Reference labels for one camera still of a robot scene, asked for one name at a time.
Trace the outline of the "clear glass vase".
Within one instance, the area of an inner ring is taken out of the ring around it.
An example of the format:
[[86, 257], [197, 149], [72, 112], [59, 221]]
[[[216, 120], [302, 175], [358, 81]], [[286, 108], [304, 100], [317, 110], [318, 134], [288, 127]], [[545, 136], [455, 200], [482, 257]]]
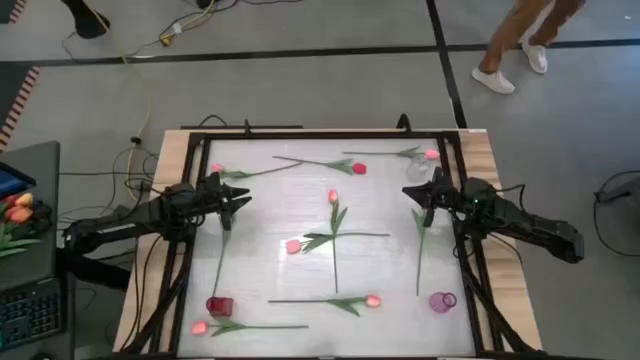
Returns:
[[411, 159], [407, 169], [406, 178], [411, 183], [423, 184], [430, 179], [431, 162], [424, 158], [414, 157]]

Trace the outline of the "dark grey side desk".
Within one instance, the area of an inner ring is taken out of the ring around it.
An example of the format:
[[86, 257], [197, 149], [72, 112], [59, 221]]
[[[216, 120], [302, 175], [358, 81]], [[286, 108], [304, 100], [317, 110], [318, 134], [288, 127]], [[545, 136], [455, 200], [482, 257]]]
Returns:
[[73, 360], [74, 282], [57, 263], [57, 206], [59, 189], [60, 144], [44, 142], [0, 155], [0, 162], [34, 178], [36, 186], [28, 191], [37, 205], [46, 205], [46, 219], [35, 239], [21, 254], [0, 258], [0, 293], [49, 279], [58, 279], [62, 287], [65, 329], [53, 336], [0, 352], [0, 360]]

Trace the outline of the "person's white shoe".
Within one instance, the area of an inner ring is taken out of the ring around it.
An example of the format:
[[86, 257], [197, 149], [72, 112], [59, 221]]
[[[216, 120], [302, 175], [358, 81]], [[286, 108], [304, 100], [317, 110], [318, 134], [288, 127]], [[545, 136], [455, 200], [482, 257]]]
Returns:
[[475, 68], [472, 71], [471, 75], [474, 80], [483, 84], [485, 87], [495, 93], [509, 95], [515, 91], [515, 86], [504, 77], [501, 71], [486, 74], [480, 71], [478, 68]]
[[530, 45], [528, 42], [522, 44], [522, 50], [527, 56], [531, 69], [538, 74], [545, 74], [548, 70], [548, 60], [546, 58], [546, 48], [541, 45]]

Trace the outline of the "black backlit keyboard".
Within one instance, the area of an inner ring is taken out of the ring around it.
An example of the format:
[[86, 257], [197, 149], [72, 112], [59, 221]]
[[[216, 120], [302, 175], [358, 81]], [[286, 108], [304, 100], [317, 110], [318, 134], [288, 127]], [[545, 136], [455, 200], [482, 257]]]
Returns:
[[62, 332], [63, 300], [58, 279], [0, 293], [0, 352]]

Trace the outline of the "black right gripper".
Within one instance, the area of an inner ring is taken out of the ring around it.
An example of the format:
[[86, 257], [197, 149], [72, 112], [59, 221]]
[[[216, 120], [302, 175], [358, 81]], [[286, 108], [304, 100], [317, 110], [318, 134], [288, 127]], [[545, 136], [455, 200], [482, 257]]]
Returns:
[[441, 167], [436, 167], [432, 179], [422, 185], [402, 188], [403, 193], [415, 202], [423, 202], [426, 211], [424, 227], [429, 228], [434, 220], [435, 210], [456, 210], [461, 202], [460, 192], [453, 186], [451, 178], [444, 174]]

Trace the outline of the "dark laptop screen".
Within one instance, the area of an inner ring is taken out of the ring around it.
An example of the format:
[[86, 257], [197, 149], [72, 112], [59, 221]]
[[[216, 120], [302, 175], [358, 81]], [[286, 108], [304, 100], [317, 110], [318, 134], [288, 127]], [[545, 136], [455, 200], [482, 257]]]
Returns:
[[12, 166], [0, 162], [0, 199], [35, 187], [36, 180]]

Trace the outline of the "person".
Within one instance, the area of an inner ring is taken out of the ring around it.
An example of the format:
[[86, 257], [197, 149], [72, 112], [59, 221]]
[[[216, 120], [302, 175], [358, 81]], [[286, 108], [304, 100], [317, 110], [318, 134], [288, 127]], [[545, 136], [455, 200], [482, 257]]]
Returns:
[[497, 72], [503, 54], [517, 45], [551, 2], [554, 4], [547, 17], [538, 30], [525, 41], [530, 45], [547, 48], [557, 37], [559, 29], [583, 7], [586, 0], [516, 0], [492, 36], [478, 69], [486, 74]]

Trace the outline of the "orange pink artificial tulip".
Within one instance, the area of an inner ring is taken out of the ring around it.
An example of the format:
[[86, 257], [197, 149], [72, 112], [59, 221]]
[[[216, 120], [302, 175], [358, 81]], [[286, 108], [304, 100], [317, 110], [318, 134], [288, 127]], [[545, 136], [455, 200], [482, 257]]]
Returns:
[[236, 171], [236, 170], [228, 170], [221, 164], [214, 164], [211, 166], [211, 171], [213, 173], [217, 173], [221, 179], [238, 180], [238, 179], [251, 178], [259, 175], [266, 175], [266, 174], [270, 174], [278, 171], [288, 170], [300, 165], [301, 163], [298, 162], [292, 165], [277, 167], [277, 168], [268, 169], [268, 170], [259, 171], [259, 172], [243, 172], [243, 171]]
[[331, 227], [331, 243], [332, 243], [332, 260], [333, 260], [333, 270], [334, 270], [334, 288], [335, 292], [338, 292], [338, 269], [337, 269], [337, 245], [336, 239], [338, 237], [338, 233], [343, 222], [344, 217], [348, 211], [347, 207], [342, 208], [339, 203], [339, 195], [338, 192], [334, 189], [330, 190], [328, 193], [329, 204], [331, 205], [331, 218], [330, 218], [330, 227]]
[[366, 295], [360, 297], [348, 298], [327, 298], [327, 299], [297, 299], [297, 300], [268, 300], [271, 304], [328, 304], [338, 309], [346, 311], [356, 317], [360, 316], [359, 311], [355, 308], [357, 304], [363, 304], [367, 308], [379, 308], [382, 299], [377, 295]]

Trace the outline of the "red artificial tulip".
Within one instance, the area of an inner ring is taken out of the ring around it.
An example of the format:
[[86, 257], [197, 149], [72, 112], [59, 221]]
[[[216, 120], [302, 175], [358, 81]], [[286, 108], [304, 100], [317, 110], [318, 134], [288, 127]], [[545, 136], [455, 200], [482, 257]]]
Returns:
[[416, 267], [416, 284], [415, 284], [416, 295], [419, 295], [420, 294], [420, 277], [421, 277], [421, 268], [422, 268], [422, 255], [423, 255], [423, 248], [424, 248], [424, 238], [426, 233], [426, 229], [424, 227], [424, 220], [426, 219], [426, 211], [413, 210], [412, 215], [416, 224], [418, 240], [419, 240], [417, 267]]
[[283, 157], [283, 156], [276, 156], [276, 159], [324, 166], [348, 175], [365, 175], [367, 173], [367, 167], [365, 164], [354, 162], [352, 159], [342, 159], [342, 160], [330, 161], [330, 162], [303, 160], [303, 159], [296, 159], [296, 158]]
[[227, 248], [227, 245], [228, 245], [230, 239], [231, 239], [231, 231], [230, 230], [223, 230], [222, 231], [221, 249], [220, 249], [218, 265], [217, 265], [217, 269], [216, 269], [216, 277], [215, 277], [213, 290], [212, 290], [212, 295], [213, 296], [216, 295], [216, 292], [217, 292], [217, 289], [218, 289], [218, 284], [219, 284], [219, 281], [221, 279], [221, 272], [222, 272], [223, 263], [224, 263], [224, 259], [225, 259], [226, 248]]

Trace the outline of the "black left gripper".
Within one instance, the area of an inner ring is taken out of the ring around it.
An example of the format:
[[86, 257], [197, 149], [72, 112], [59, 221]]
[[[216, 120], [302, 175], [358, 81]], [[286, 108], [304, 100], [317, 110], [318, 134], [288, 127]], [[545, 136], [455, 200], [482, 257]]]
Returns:
[[[205, 206], [219, 215], [225, 231], [230, 231], [232, 228], [233, 211], [239, 210], [252, 200], [251, 197], [242, 197], [250, 193], [249, 189], [228, 187], [221, 182], [217, 172], [205, 177], [200, 183], [199, 190]], [[231, 200], [230, 197], [242, 198]]]

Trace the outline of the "black mat with orange stripes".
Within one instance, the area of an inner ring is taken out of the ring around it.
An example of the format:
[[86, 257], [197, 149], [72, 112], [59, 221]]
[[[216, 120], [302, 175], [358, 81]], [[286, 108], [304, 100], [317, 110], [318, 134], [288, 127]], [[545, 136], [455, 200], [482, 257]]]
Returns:
[[17, 23], [26, 3], [26, 0], [0, 0], [0, 24]]
[[36, 66], [0, 64], [0, 153], [7, 149], [40, 73]]

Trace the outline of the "purple glass vase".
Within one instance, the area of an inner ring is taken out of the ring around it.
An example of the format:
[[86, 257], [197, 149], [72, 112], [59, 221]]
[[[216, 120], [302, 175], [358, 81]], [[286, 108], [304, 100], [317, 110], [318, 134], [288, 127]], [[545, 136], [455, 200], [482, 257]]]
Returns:
[[457, 297], [451, 292], [435, 292], [429, 297], [429, 305], [433, 311], [444, 314], [457, 305]]

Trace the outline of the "light pink artificial tulip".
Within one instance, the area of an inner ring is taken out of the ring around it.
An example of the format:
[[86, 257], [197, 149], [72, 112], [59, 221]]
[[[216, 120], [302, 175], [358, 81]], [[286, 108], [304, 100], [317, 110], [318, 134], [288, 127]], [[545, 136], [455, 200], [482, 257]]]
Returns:
[[191, 334], [194, 336], [209, 334], [211, 337], [215, 337], [242, 330], [291, 330], [308, 328], [308, 325], [243, 325], [236, 322], [208, 323], [206, 321], [198, 321], [193, 324]]
[[403, 158], [419, 158], [434, 161], [440, 158], [440, 152], [434, 149], [421, 150], [419, 146], [396, 152], [354, 152], [347, 151], [350, 155], [389, 155]]
[[312, 250], [324, 245], [325, 243], [334, 242], [342, 237], [389, 237], [386, 233], [365, 233], [365, 232], [347, 232], [337, 234], [308, 233], [304, 235], [303, 240], [293, 239], [286, 242], [286, 250], [289, 254], [308, 253]]

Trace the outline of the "red glass vase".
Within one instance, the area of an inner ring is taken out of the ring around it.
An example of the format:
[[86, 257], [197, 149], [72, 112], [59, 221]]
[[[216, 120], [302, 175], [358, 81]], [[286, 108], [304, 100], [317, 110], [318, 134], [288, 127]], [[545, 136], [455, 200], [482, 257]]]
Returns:
[[210, 297], [206, 301], [206, 309], [213, 318], [229, 318], [233, 313], [234, 300], [230, 297]]

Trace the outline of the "black floor stand foot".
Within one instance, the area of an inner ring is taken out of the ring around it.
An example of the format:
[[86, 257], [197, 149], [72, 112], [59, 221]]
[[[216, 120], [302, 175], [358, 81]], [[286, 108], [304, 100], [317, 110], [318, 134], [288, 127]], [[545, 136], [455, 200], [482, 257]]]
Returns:
[[606, 187], [611, 182], [624, 175], [630, 175], [630, 172], [614, 174], [610, 178], [608, 178], [599, 188], [599, 190], [594, 193], [596, 202], [601, 204], [608, 204], [622, 198], [640, 198], [640, 175], [633, 177], [630, 180], [622, 183], [621, 185], [613, 187], [609, 190], [606, 189]]

